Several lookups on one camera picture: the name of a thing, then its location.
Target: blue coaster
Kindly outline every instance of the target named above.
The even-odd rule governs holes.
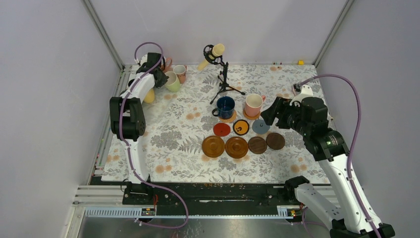
[[[264,120],[255,120],[252,124],[252,130],[257,134],[265,134],[270,129],[270,126],[265,124]]]

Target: small red object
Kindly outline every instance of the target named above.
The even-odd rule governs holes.
[[[213,132],[217,136],[227,136],[230,133],[230,126],[225,123],[217,123],[213,127]]]

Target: wall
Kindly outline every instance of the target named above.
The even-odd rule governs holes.
[[[208,44],[226,46],[225,61],[311,63],[346,0],[92,0],[126,64],[145,41],[176,63],[197,63]],[[139,57],[156,51],[144,47]]]
[[[0,3],[0,237],[60,236],[119,70],[79,0]]]
[[[362,102],[354,167],[373,209],[399,238],[415,237],[418,197],[420,1],[356,1],[318,72],[348,77]],[[322,86],[335,123],[350,145],[356,125],[351,88]]]

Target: floral pattern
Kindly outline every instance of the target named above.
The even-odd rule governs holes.
[[[132,66],[130,80],[138,66]],[[249,140],[254,136],[266,138],[277,132],[284,136],[286,145],[274,151],[268,148],[263,154],[248,151],[241,159],[233,159],[224,152],[218,158],[203,154],[202,141],[213,135],[213,126],[220,122],[211,115],[215,103],[209,102],[219,90],[219,67],[209,65],[198,72],[196,65],[188,67],[187,80],[177,93],[165,87],[155,89],[155,101],[143,104],[146,118],[143,151],[152,181],[172,182],[249,182],[282,183],[303,175],[312,183],[329,183],[325,173],[312,155],[305,149],[301,135],[274,125],[264,135],[250,131],[242,136]],[[247,94],[266,95],[263,110],[276,96],[292,98],[292,85],[316,75],[312,65],[230,65],[228,82],[232,87]],[[319,81],[309,83],[316,97],[324,98]],[[245,119],[252,127],[252,120],[243,115],[246,96],[226,92],[235,100],[238,119]],[[222,137],[236,136],[234,132]],[[128,177],[124,147],[113,136],[102,180],[122,181]]]

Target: gray floor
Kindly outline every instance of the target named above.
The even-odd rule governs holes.
[[[308,214],[311,221],[316,219]],[[182,220],[155,219],[154,224],[175,226]],[[309,238],[302,225],[284,225],[273,219],[191,219],[178,230],[139,227],[133,219],[85,218],[80,238]],[[309,225],[315,238],[329,237],[324,227]]]

